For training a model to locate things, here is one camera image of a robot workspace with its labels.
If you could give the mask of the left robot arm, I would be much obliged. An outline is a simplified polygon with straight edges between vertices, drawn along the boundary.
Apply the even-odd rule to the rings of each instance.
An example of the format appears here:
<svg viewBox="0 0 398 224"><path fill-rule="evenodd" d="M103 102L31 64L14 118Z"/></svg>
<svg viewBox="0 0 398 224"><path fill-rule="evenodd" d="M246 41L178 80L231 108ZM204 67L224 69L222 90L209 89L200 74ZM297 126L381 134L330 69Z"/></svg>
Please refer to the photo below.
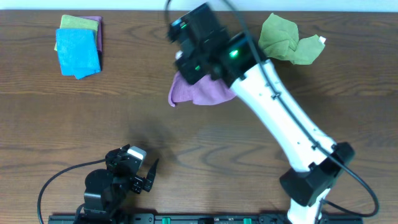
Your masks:
<svg viewBox="0 0 398 224"><path fill-rule="evenodd" d="M86 176L84 204L77 208L73 222L130 223L132 216L121 209L128 193L150 192L155 181L158 159L145 177L137 174L146 155L146 151L128 144L109 151L105 156L106 168Z"/></svg>

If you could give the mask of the purple microfiber cloth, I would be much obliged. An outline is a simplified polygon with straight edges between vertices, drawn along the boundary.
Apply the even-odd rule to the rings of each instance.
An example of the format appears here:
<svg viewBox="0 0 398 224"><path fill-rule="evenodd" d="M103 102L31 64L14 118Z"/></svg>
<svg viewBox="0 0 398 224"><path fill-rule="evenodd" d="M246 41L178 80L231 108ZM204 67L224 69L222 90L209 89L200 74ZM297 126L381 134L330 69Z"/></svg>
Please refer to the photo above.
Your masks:
<svg viewBox="0 0 398 224"><path fill-rule="evenodd" d="M170 87L168 102L172 107L187 101L194 105L211 106L232 100L235 96L222 80L212 80L210 75L205 75L190 85L182 74L177 72Z"/></svg>

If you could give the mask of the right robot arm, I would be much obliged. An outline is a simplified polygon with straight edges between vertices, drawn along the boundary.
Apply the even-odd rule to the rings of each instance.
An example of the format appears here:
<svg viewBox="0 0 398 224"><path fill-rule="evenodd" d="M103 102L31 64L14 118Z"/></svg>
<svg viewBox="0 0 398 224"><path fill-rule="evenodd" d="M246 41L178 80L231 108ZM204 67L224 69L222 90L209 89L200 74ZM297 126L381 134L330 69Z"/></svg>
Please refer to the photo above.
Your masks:
<svg viewBox="0 0 398 224"><path fill-rule="evenodd" d="M247 29L229 35L208 4L175 21L165 17L168 37L180 46L175 65L187 83L205 75L222 81L242 100L281 146L290 169L279 181L290 197L289 223L361 223L354 215L323 213L326 196L354 157L303 112L274 65Z"/></svg>

